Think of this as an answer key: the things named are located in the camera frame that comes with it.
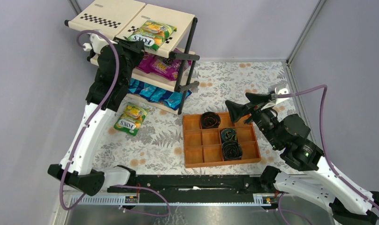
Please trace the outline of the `green Fox's candy bag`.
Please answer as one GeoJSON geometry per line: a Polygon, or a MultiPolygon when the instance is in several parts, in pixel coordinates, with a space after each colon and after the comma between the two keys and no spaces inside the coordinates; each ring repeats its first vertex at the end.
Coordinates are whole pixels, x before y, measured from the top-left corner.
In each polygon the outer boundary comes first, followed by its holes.
{"type": "Polygon", "coordinates": [[[175,26],[147,20],[141,27],[136,29],[129,37],[127,41],[142,41],[144,47],[157,51],[165,41],[177,31],[175,26]]]}
{"type": "Polygon", "coordinates": [[[114,129],[136,136],[150,109],[127,103],[122,115],[114,124],[114,129]]]}

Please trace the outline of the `blue candy bag corner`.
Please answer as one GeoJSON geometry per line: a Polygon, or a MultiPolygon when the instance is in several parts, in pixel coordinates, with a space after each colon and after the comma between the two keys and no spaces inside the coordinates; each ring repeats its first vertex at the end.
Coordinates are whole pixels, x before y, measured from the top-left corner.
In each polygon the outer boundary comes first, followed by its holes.
{"type": "Polygon", "coordinates": [[[148,102],[152,103],[161,103],[166,100],[170,94],[169,91],[148,83],[144,83],[140,87],[141,89],[139,91],[139,95],[148,102]]]}

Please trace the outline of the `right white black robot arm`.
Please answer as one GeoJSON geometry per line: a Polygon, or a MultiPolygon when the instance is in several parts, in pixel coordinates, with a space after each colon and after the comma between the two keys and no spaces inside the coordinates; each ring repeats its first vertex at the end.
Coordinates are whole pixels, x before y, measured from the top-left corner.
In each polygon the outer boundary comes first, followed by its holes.
{"type": "Polygon", "coordinates": [[[329,160],[328,154],[308,139],[310,128],[297,114],[278,120],[272,108],[290,94],[247,93],[247,104],[225,102],[236,123],[248,116],[274,150],[291,168],[320,183],[319,187],[295,178],[273,166],[265,168],[259,180],[265,189],[301,197],[332,215],[342,225],[374,225],[379,220],[379,192],[368,191],[351,181],[329,160]]]}

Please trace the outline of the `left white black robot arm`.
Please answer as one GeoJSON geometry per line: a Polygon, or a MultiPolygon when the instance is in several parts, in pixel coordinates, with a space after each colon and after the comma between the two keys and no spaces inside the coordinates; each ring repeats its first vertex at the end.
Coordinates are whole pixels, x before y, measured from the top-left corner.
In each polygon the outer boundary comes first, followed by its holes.
{"type": "Polygon", "coordinates": [[[102,189],[125,185],[135,175],[134,170],[122,165],[104,169],[92,166],[103,132],[127,95],[133,69],[144,56],[140,41],[115,38],[114,47],[116,55],[110,45],[94,54],[98,69],[86,97],[81,126],[64,158],[48,168],[48,174],[60,181],[60,191],[67,185],[94,196],[102,189]]]}

